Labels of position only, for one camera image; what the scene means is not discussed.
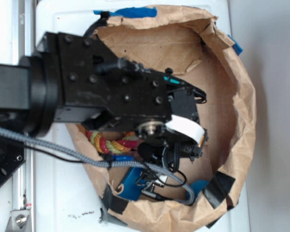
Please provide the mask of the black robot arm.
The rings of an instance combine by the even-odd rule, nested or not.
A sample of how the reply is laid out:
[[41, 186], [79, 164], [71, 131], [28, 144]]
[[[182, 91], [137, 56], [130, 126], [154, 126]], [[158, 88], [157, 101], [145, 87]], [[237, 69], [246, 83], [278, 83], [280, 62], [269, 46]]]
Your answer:
[[202, 154], [207, 132], [197, 104], [206, 94], [140, 63], [118, 58], [101, 40], [46, 33], [17, 66], [0, 64], [0, 126], [43, 136], [52, 123], [90, 131], [134, 131], [183, 157]]

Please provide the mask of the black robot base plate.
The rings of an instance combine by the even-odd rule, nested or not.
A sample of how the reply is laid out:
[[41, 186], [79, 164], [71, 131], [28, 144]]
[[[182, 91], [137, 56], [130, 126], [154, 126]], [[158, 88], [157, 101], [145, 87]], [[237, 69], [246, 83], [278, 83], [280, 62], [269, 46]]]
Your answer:
[[0, 136], [0, 188], [25, 161], [23, 143]]

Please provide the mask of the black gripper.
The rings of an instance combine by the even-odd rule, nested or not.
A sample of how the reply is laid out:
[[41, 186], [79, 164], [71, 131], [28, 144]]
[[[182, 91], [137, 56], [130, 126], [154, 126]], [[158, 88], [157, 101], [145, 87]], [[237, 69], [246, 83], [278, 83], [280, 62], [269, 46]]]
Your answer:
[[197, 104], [206, 103], [207, 95], [200, 88], [170, 74], [163, 78], [172, 110], [171, 120], [143, 123], [137, 127], [137, 134], [153, 147], [166, 148], [161, 155], [164, 158], [168, 151], [180, 158], [199, 158], [207, 142], [207, 130], [200, 125]]

